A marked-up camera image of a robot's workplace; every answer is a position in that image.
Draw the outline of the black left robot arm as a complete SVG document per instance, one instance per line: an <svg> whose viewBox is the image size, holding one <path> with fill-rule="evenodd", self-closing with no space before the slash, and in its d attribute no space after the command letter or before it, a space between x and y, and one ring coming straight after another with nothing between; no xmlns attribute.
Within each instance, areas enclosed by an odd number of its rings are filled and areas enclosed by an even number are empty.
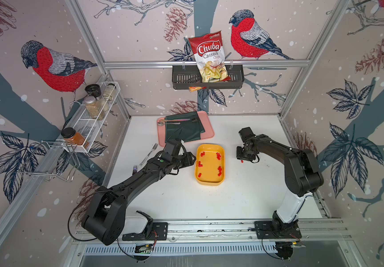
<svg viewBox="0 0 384 267"><path fill-rule="evenodd" d="M112 244L124 230L127 207L140 193L167 175L177 175L173 170L193 166L195 162L196 157L180 140L169 140L162 151L130 178L95 191L82 218L82 228L103 244Z"/></svg>

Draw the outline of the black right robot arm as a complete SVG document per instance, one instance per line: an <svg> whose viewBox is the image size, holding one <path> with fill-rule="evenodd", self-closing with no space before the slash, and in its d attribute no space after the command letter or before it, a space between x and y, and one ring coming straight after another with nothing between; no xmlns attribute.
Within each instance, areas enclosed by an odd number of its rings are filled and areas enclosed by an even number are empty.
<svg viewBox="0 0 384 267"><path fill-rule="evenodd" d="M237 147L238 160L258 163L259 153L266 154L284 165L284 181L288 188L280 207L271 221L255 221L258 239L299 239L298 215L306 199L323 185L323 177L314 153L309 149L290 148L267 135L255 135L251 128L239 131L243 146Z"/></svg>

